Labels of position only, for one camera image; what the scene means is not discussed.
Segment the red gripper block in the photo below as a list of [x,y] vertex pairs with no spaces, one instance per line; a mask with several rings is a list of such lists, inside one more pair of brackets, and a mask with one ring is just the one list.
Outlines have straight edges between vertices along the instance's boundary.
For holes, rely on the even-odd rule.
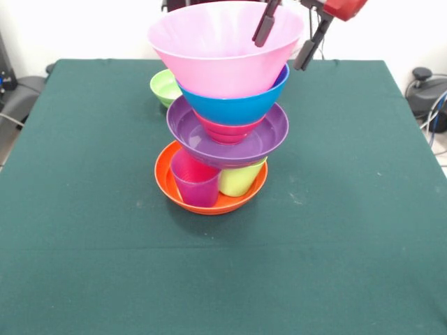
[[[313,59],[321,41],[325,37],[333,18],[348,21],[355,17],[366,4],[367,0],[302,0],[302,5],[308,9],[315,9],[322,17],[317,30],[311,39],[307,40],[293,62],[296,70],[306,70],[309,62]],[[274,25],[274,14],[280,0],[269,0],[261,19],[252,37],[256,47],[264,46],[272,27]]]

